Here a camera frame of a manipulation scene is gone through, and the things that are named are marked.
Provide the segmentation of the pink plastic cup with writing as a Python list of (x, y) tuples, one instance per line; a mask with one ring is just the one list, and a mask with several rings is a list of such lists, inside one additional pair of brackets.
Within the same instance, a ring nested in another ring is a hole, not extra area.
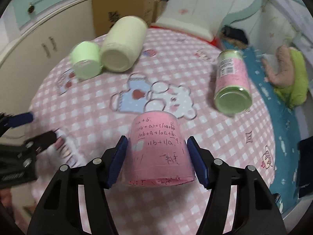
[(122, 181), (136, 187), (167, 187), (195, 180), (178, 119), (165, 111), (148, 111), (132, 122)]

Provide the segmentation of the small light green cup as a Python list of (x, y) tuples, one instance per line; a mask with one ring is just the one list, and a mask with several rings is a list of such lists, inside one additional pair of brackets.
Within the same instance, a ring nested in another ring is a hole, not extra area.
[(92, 41), (83, 41), (73, 47), (71, 54), (72, 70), (75, 76), (85, 81), (96, 77), (102, 71), (100, 47)]

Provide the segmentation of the black hanging garment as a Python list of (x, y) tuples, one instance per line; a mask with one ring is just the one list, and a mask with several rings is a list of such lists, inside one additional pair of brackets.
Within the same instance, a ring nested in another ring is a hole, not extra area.
[(299, 198), (312, 194), (312, 162), (313, 162), (312, 136), (299, 142), (300, 159), (298, 165), (297, 183)]

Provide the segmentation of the teal candy print bedsheet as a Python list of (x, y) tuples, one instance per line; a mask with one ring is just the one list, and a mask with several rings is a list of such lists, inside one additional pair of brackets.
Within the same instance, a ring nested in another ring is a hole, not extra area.
[(214, 149), (231, 165), (255, 165), (273, 194), (280, 194), (281, 213), (298, 203), (298, 162), (301, 140), (296, 112), (274, 92), (262, 66), (261, 51), (250, 46), (241, 51), (251, 82), (253, 104), (224, 122), (226, 138)]

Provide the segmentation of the white wardrobe with shelves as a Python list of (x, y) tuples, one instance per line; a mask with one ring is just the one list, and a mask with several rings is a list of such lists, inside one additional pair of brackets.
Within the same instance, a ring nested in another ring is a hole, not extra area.
[(26, 112), (43, 79), (70, 50), (95, 38), (91, 0), (12, 0), (2, 18), (1, 111)]

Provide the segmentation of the pink green labelled can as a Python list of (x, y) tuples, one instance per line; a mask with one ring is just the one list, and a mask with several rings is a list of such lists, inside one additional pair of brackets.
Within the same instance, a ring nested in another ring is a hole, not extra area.
[(218, 56), (214, 104), (227, 116), (248, 110), (252, 105), (250, 82), (241, 52), (226, 49)]

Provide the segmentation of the cream yellow cylindrical bottle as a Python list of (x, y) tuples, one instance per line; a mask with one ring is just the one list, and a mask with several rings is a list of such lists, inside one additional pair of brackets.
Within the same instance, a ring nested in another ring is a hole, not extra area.
[(148, 25), (137, 16), (119, 19), (106, 34), (100, 58), (106, 70), (122, 73), (139, 58), (146, 39)]

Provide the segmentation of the brown cardboard box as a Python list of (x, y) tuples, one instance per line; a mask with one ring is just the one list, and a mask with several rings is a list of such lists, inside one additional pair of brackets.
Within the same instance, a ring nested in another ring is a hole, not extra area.
[(93, 25), (97, 37), (106, 34), (124, 16), (137, 16), (152, 23), (155, 0), (92, 0)]

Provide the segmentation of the pink checkered tablecloth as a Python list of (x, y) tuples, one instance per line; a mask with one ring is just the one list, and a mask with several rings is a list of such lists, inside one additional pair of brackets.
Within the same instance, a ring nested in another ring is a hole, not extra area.
[(219, 50), (197, 38), (165, 29), (148, 30), (143, 52), (127, 73), (102, 73), (79, 81), (69, 57), (45, 77), (30, 110), (33, 136), (56, 131), (58, 141), (38, 156), (32, 196), (40, 200), (57, 168), (78, 167), (114, 147), (122, 135), (134, 139), (117, 183), (106, 191), (120, 234), (195, 234), (209, 191), (181, 175), (158, 177), (154, 166), (185, 163), (169, 144), (194, 136), (198, 144), (228, 165), (254, 165), (266, 184), (275, 177), (275, 141), (268, 108), (251, 85), (253, 104), (234, 117), (214, 106)]

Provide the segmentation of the folded dark clothes stack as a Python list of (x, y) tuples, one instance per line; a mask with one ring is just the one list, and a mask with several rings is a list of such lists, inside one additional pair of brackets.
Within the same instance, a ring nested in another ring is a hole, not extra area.
[(220, 37), (239, 49), (246, 49), (249, 46), (248, 38), (241, 29), (225, 25), (221, 29)]

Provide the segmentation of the white bed frame shelf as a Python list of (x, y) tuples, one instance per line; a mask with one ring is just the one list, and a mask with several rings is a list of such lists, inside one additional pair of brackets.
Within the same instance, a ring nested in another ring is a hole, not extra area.
[(278, 10), (282, 25), (270, 37), (270, 45), (266, 48), (267, 54), (273, 54), (280, 45), (292, 46), (300, 50), (305, 59), (312, 63), (312, 19), (301, 15), (292, 7), (289, 0), (269, 0)]

